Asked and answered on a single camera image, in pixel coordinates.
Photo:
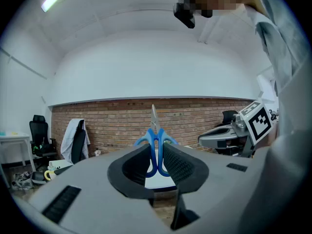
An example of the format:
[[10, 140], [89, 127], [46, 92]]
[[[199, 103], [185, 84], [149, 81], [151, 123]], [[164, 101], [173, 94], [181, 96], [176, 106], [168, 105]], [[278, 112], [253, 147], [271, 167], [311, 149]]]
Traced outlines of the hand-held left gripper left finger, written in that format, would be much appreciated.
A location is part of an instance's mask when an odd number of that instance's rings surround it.
[[153, 190], [145, 188], [150, 156], [149, 144], [134, 146], [126, 150], [125, 154], [108, 167], [107, 176], [111, 185], [125, 197], [153, 199]]

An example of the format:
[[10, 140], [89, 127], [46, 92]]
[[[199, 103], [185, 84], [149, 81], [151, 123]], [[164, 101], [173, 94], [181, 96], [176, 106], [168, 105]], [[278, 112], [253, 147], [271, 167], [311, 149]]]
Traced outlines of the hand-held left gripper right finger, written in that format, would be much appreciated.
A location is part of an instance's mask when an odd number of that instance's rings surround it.
[[177, 188], [175, 214], [170, 228], [178, 230], [199, 219], [199, 215], [186, 208], [182, 195], [196, 192], [208, 178], [209, 168], [200, 159], [183, 152], [182, 146], [176, 144], [163, 145], [163, 161]]

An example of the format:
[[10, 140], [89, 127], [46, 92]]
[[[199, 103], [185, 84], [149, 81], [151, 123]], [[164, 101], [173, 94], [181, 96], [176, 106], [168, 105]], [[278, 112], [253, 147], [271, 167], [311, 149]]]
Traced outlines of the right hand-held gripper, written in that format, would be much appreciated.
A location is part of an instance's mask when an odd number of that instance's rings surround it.
[[222, 113], [222, 123], [199, 135], [198, 143], [215, 149], [220, 155], [253, 157], [257, 143], [273, 128], [270, 112], [255, 100], [239, 112]]

